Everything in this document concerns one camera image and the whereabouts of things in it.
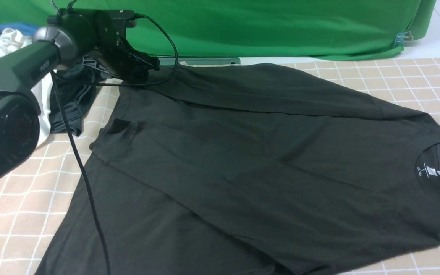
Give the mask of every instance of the green screen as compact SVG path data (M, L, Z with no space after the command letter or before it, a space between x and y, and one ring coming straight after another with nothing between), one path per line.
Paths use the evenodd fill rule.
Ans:
M55 0L66 7L68 0ZM155 19L181 56L318 56L333 60L390 57L397 33L422 38L435 0L78 0L76 8L132 9ZM50 0L0 1L0 23L45 24ZM171 55L145 19L127 39L149 54Z

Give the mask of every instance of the white cloth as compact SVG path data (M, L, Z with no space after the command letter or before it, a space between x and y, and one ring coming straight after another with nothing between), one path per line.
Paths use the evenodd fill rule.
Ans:
M18 30L6 28L0 35L0 57L5 56L11 52L30 45L32 38L23 35ZM50 135L50 91L52 89L52 77L50 73L47 74L35 87L33 87L33 95L37 98L40 104L42 113L39 117L40 121L40 135L37 146L40 146Z

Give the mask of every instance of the dark gray garment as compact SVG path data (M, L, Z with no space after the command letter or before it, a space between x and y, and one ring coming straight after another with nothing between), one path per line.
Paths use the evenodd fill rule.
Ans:
M98 83L103 80L100 71L96 71L88 66L75 65L65 71L59 71L58 75L66 80L58 79L54 85L59 89L59 96L69 121L69 126L73 134L80 136L83 131L83 118L89 112L96 99L96 86L80 85L72 81ZM64 133L66 127L63 123L62 114L55 98L55 88L50 94L50 132Z
M291 68L180 66L124 87L91 150L112 273L329 275L440 245L440 177L418 173L440 169L440 126ZM105 272L79 185L39 275Z

